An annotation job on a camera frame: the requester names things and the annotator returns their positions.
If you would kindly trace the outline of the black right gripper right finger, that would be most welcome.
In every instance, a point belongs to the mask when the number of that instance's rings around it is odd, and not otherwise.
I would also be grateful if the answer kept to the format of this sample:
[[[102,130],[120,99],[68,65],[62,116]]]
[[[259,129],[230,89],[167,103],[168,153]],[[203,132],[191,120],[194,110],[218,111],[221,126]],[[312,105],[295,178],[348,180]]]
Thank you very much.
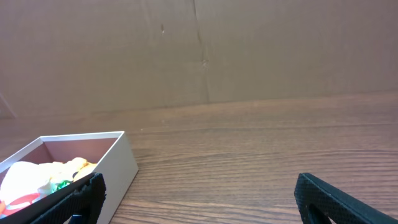
[[[295,201],[304,224],[397,224],[397,220],[310,173],[298,175]]]

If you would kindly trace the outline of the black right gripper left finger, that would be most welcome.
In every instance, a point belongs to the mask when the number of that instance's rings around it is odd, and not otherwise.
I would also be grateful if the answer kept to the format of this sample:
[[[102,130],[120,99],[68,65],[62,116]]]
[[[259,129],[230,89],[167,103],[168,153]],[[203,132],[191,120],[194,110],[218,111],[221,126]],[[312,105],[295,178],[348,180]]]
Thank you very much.
[[[91,173],[18,212],[1,219],[3,224],[96,224],[106,200],[101,173]]]

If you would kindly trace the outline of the green plastic spinning top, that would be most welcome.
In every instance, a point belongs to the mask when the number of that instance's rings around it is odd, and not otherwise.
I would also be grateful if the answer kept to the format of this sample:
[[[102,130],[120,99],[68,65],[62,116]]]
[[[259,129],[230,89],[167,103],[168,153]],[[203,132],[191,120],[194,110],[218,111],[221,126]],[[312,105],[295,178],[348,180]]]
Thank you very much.
[[[68,185],[70,185],[70,184],[71,184],[71,181],[69,181],[69,180],[63,180],[63,181],[61,181],[61,182],[59,182],[59,183],[56,183],[56,184],[55,184],[54,192],[56,192],[56,191],[58,191],[58,190],[60,190],[60,189],[62,189],[62,188],[64,188],[64,187],[66,187],[66,186],[68,186]]]

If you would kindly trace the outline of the red ball with eye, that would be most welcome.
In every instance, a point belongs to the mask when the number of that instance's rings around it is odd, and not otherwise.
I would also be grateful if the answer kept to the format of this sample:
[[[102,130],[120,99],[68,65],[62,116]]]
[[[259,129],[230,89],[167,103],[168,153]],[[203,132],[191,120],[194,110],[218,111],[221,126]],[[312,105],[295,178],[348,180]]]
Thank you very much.
[[[12,215],[29,205],[32,205],[33,203],[41,200],[44,198],[45,195],[40,194],[40,193],[33,193],[33,194],[28,194],[21,196],[17,199],[15,199],[12,202],[5,202],[1,201],[1,218],[8,217],[9,215]]]

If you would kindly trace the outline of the white plush duck toy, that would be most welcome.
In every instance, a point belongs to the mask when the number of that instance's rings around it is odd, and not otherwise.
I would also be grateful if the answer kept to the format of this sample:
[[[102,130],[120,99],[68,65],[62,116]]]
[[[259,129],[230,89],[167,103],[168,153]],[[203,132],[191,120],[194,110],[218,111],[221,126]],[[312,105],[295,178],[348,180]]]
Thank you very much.
[[[73,175],[88,164],[95,163],[90,163],[82,157],[76,157],[66,163],[15,162],[8,168],[2,180],[1,200],[12,202],[21,196],[33,193],[47,196],[54,193],[56,183],[63,180],[73,183]]]

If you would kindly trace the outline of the orange dinosaur figure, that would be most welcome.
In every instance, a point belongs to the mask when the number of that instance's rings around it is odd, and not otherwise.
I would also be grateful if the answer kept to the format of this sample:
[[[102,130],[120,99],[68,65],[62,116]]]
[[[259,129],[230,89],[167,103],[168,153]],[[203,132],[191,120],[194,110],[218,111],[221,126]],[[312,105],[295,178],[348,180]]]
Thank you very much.
[[[92,173],[94,171],[96,166],[97,166],[97,164],[88,164],[88,165],[84,166],[83,168],[81,168],[78,172],[76,172],[73,175],[73,181],[76,182],[76,181],[82,179],[83,177],[89,175],[90,173]]]

